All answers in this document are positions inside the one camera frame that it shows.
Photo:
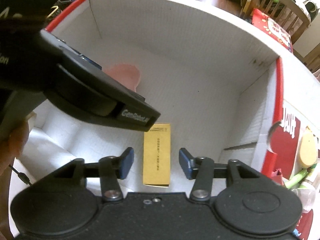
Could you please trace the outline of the person's left hand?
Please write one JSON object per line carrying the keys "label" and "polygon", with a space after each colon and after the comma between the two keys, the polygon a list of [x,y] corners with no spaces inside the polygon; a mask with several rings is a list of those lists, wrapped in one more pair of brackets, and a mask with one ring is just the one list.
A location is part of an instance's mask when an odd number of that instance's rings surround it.
{"label": "person's left hand", "polygon": [[29,125],[27,120],[24,120],[19,126],[10,132],[7,139],[1,141],[1,175],[11,164],[13,159],[18,158],[22,154],[28,138]]}

